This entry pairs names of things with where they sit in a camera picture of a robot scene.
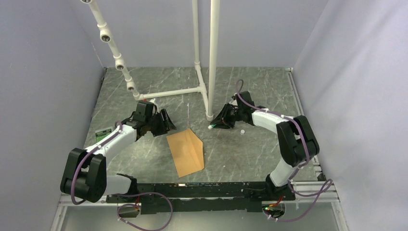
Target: purple cable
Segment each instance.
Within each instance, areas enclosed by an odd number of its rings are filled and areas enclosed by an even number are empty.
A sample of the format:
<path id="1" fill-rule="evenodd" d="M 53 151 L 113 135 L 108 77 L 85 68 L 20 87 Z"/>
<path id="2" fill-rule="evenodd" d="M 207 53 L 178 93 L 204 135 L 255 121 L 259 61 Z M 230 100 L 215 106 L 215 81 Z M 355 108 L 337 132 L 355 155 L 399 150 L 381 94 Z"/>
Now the purple cable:
<path id="1" fill-rule="evenodd" d="M 241 90 L 242 90 L 242 87 L 243 87 L 243 79 L 239 79 L 239 80 L 237 81 L 237 83 L 236 83 L 237 96 L 238 96 L 238 98 L 240 98 L 240 100 L 241 100 L 245 105 L 247 105 L 247 106 L 249 106 L 249 107 L 251 107 L 251 108 L 253 108 L 253 109 L 255 109 L 255 110 L 261 111 L 261 112 L 270 113 L 270 114 L 273 114 L 273 115 L 276 115 L 276 116 L 279 116 L 279 117 L 283 117 L 284 119 L 287 119 L 287 120 L 291 121 L 291 122 L 295 125 L 297 131 L 299 132 L 300 140 L 302 141 L 303 148 L 305 149 L 305 153 L 306 153 L 306 161 L 305 161 L 303 164 L 299 164 L 299 167 L 298 167 L 298 168 L 292 173 L 292 175 L 289 177 L 288 187 L 289 187 L 289 189 L 290 189 L 293 193 L 295 193 L 295 194 L 297 194 L 297 195 L 299 195 L 299 196 L 303 196 L 303 197 L 316 196 L 316 198 L 315 198 L 315 200 L 313 201 L 313 203 L 310 205 L 310 207 L 309 207 L 302 215 L 300 215 L 299 217 L 294 218 L 294 219 L 288 219 L 288 220 L 281 220 L 281 219 L 275 218 L 275 220 L 276 220 L 276 221 L 280 221 L 280 222 L 292 222 L 292 221 L 300 220 L 300 219 L 302 219 L 304 216 L 306 216 L 306 214 L 308 214 L 309 211 L 313 208 L 313 206 L 316 204 L 316 201 L 318 200 L 319 196 L 320 196 L 322 193 L 326 192 L 326 191 L 331 187 L 331 185 L 333 184 L 333 180 L 332 180 L 332 179 L 328 179 L 326 182 L 324 182 L 324 184 L 322 185 L 322 187 L 320 188 L 320 190 L 319 190 L 318 192 L 312 193 L 312 194 L 309 194 L 309 195 L 305 195 L 305 194 L 298 193 L 298 192 L 296 192 L 296 191 L 293 189 L 293 187 L 291 186 L 291 180 L 292 180 L 293 177 L 295 177 L 295 175 L 299 172 L 299 168 L 300 168 L 300 167 L 303 167 L 303 166 L 306 166 L 306 165 L 309 163 L 309 161 L 310 161 L 309 150 L 307 149 L 305 137 L 304 137 L 304 135 L 303 135 L 303 133 L 302 133 L 302 130 L 300 129 L 299 124 L 298 124 L 295 120 L 293 120 L 292 118 L 289 118 L 289 117 L 284 116 L 284 115 L 282 115 L 282 114 L 279 114 L 279 113 L 277 113 L 277 112 L 267 111 L 267 110 L 263 110 L 263 109 L 261 109 L 261 108 L 257 108 L 257 107 L 255 107 L 255 106 L 250 105 L 250 104 L 249 104 L 248 102 L 246 102 L 245 100 L 243 100 L 243 98 L 241 97 L 241 94 L 240 94 L 240 92 L 241 92 Z"/>
<path id="2" fill-rule="evenodd" d="M 172 217 L 173 217 L 173 206 L 172 206 L 170 200 L 169 200 L 166 196 L 164 196 L 163 194 L 158 193 L 158 192 L 144 192 L 144 193 L 139 193 L 139 194 L 135 194 L 135 195 L 124 195 L 124 194 L 115 194 L 115 195 L 116 195 L 116 196 L 123 196 L 123 197 L 137 197 L 137 196 L 143 196 L 143 195 L 148 195 L 148 194 L 156 194 L 156 195 L 159 195 L 159 196 L 161 196 L 162 198 L 164 198 L 164 199 L 168 202 L 168 204 L 170 205 L 170 217 L 168 218 L 168 221 L 166 222 L 166 224 L 165 224 L 163 227 L 161 227 L 161 228 L 159 228 L 159 229 L 156 229 L 156 230 L 147 230 L 147 229 L 144 229 L 144 228 L 142 228 L 142 227 L 139 227 L 139 226 L 137 226 L 137 225 L 135 225 L 135 224 L 133 224 L 133 223 L 131 223 L 131 222 L 128 222 L 127 220 L 121 218 L 120 215 L 119 215 L 119 210 L 120 210 L 121 208 L 127 207 L 127 206 L 139 208 L 138 205 L 134 205 L 134 204 L 124 204 L 124 205 L 118 207 L 118 208 L 117 208 L 117 212 L 116 212 L 118 220 L 121 220 L 122 222 L 124 222 L 124 223 L 126 223 L 126 224 L 128 224 L 128 225 L 130 225 L 130 226 L 132 226 L 132 227 L 134 227 L 134 228 L 136 228 L 136 229 L 142 230 L 142 231 L 160 231 L 160 230 L 163 230 L 165 227 L 167 227 L 167 225 L 169 225 L 169 223 L 170 223 L 170 221 L 171 221 L 171 219 L 172 219 Z"/>
<path id="3" fill-rule="evenodd" d="M 92 150 L 89 151 L 88 154 L 86 154 L 84 156 L 84 158 L 81 160 L 81 162 L 79 162 L 78 167 L 75 170 L 74 173 L 74 177 L 72 178 L 72 184 L 71 184 L 71 200 L 72 203 L 75 205 L 80 205 L 82 203 L 85 202 L 85 200 L 82 200 L 80 202 L 75 200 L 75 184 L 77 182 L 77 178 L 78 178 L 78 174 L 81 171 L 82 166 L 84 165 L 85 161 L 88 159 L 88 157 L 93 154 L 94 152 L 96 152 L 98 149 L 102 148 L 103 146 L 105 146 L 107 143 L 109 143 L 110 141 L 112 141 L 116 136 L 118 136 L 120 134 L 120 132 L 122 131 L 122 123 L 120 121 L 116 121 L 115 122 L 115 127 L 119 126 L 119 130 L 117 132 L 115 132 L 111 137 L 107 138 L 105 141 L 103 141 L 100 145 L 95 146 Z"/>

